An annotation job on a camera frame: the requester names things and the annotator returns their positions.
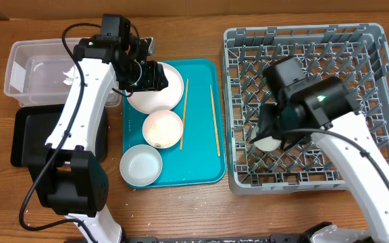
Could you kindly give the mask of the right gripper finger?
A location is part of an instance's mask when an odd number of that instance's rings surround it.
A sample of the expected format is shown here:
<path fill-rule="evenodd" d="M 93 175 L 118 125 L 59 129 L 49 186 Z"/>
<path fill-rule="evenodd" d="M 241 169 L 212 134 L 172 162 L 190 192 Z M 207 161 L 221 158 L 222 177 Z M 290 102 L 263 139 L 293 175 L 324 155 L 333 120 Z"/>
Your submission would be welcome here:
<path fill-rule="evenodd" d="M 264 130 L 262 132 L 259 132 L 258 134 L 254 135 L 251 138 L 250 143 L 253 144 L 255 142 L 258 142 L 260 140 L 267 140 L 268 142 L 274 141 L 275 138 L 273 137 L 273 132 L 271 130 Z"/>
<path fill-rule="evenodd" d="M 293 140 L 293 141 L 282 140 L 280 143 L 280 150 L 288 151 L 288 150 L 294 148 L 296 145 L 300 144 L 303 140 L 304 140 L 304 138 L 301 138 L 299 140 Z"/>

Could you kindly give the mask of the white paper cup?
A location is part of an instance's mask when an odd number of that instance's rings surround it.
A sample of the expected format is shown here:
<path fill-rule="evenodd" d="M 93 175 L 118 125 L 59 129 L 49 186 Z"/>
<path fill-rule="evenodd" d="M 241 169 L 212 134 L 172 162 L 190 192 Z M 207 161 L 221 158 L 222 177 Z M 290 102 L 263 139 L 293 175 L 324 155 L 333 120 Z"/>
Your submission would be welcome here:
<path fill-rule="evenodd" d="M 252 129 L 252 132 L 251 132 L 251 140 L 253 140 L 257 136 L 258 131 L 259 131 L 258 126 L 254 126 Z M 262 151 L 266 151 L 266 152 L 276 150 L 280 146 L 280 144 L 281 144 L 280 140 L 276 140 L 275 138 L 272 138 L 271 136 L 254 142 L 254 145 L 258 149 L 260 149 Z"/>

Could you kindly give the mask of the pink bowl with rice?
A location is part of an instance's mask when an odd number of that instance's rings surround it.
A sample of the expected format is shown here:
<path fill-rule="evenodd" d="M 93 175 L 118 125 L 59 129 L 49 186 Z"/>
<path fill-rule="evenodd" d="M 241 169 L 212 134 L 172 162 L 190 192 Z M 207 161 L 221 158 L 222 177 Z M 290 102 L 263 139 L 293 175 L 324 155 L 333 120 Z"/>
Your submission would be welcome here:
<path fill-rule="evenodd" d="M 160 110 L 148 115 L 142 125 L 142 135 L 157 149 L 168 149 L 182 137 L 184 125 L 173 111 Z"/>

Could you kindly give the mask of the white napkin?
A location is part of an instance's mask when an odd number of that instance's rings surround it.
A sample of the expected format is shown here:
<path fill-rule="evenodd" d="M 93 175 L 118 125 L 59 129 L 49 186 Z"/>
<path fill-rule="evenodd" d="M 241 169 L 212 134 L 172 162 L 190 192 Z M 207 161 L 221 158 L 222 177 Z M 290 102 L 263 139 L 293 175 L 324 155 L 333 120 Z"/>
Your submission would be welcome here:
<path fill-rule="evenodd" d="M 69 71 L 63 73 L 63 75 L 65 76 L 63 83 L 65 85 L 71 86 L 74 81 L 75 74 L 76 74 L 76 67 L 72 66 Z"/>

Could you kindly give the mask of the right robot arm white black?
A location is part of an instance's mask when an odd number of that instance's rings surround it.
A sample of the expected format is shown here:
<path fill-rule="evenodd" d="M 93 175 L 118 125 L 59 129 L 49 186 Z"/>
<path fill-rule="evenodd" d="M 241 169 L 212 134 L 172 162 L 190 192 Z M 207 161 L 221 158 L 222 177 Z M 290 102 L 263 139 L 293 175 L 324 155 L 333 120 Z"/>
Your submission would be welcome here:
<path fill-rule="evenodd" d="M 251 142 L 272 151 L 313 141 L 339 171 L 369 226 L 361 231 L 322 222 L 298 242 L 389 242 L 389 166 L 347 85 L 335 76 L 311 81 L 293 57 L 265 68 L 262 83 L 276 102 L 261 106 Z"/>

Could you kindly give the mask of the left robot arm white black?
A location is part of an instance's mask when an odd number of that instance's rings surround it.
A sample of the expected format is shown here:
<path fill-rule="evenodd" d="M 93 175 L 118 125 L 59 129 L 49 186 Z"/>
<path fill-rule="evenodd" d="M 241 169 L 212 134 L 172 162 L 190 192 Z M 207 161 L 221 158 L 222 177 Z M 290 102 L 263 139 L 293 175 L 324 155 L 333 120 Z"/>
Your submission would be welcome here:
<path fill-rule="evenodd" d="M 141 38 L 121 15 L 105 14 L 100 32 L 67 50 L 73 82 L 63 111 L 44 145 L 26 161 L 42 206 L 73 223 L 87 242 L 123 242 L 124 229 L 106 201 L 109 180 L 96 156 L 97 132 L 110 92 L 132 95 L 168 86 L 161 64 L 151 60 L 153 38 Z"/>

